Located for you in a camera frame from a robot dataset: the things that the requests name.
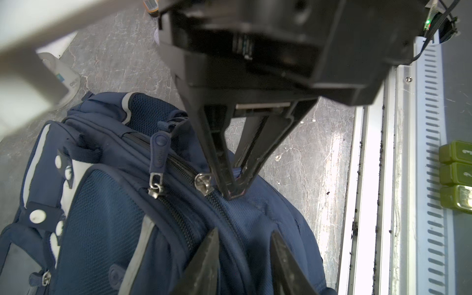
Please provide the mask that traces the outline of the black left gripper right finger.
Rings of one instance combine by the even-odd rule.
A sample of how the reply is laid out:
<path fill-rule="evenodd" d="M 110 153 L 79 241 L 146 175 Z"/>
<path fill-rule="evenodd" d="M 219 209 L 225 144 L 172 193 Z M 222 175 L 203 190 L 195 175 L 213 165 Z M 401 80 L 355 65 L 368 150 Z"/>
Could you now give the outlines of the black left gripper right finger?
<path fill-rule="evenodd" d="M 270 261 L 275 295 L 317 295 L 278 231 L 271 233 Z"/>

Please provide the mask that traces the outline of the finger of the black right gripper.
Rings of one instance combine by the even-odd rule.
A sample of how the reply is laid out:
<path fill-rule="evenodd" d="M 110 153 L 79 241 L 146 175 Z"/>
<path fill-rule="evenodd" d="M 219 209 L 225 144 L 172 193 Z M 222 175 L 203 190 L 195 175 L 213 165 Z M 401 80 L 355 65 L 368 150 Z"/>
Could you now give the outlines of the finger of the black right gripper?
<path fill-rule="evenodd" d="M 225 199 L 237 197 L 224 132 L 231 121 L 229 91 L 223 88 L 192 87 L 177 78 L 177 90 L 188 112 L 219 190 Z"/>
<path fill-rule="evenodd" d="M 236 105 L 234 117 L 246 120 L 234 158 L 234 168 L 241 172 L 235 177 L 232 197 L 246 192 L 270 155 L 317 102 L 312 98 Z"/>

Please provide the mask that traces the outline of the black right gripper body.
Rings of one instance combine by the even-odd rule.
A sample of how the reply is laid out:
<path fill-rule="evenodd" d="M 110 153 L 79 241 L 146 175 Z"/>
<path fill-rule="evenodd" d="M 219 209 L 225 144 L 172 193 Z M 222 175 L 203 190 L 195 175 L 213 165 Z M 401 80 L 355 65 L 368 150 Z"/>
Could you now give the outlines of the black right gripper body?
<path fill-rule="evenodd" d="M 374 102 L 408 61 L 425 1 L 159 1 L 162 60 L 178 91 L 295 90 Z"/>

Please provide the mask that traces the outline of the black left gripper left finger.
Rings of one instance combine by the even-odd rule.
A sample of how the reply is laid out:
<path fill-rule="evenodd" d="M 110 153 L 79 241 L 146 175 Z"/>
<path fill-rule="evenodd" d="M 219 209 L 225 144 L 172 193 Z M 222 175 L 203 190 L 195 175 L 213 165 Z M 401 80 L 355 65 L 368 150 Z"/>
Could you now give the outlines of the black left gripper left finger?
<path fill-rule="evenodd" d="M 203 239 L 172 295 L 216 295 L 220 269 L 220 237 L 212 229 Z"/>

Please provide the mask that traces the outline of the navy blue student backpack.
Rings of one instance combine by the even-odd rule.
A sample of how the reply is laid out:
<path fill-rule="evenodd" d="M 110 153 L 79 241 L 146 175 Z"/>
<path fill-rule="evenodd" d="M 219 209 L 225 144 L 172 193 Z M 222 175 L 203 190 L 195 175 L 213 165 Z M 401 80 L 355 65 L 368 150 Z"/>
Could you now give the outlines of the navy blue student backpack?
<path fill-rule="evenodd" d="M 214 228 L 217 295 L 274 295 L 274 231 L 334 294 L 301 213 L 261 177 L 225 199 L 186 112 L 143 93 L 88 93 L 46 122 L 19 200 L 1 233 L 4 295 L 171 295 Z"/>

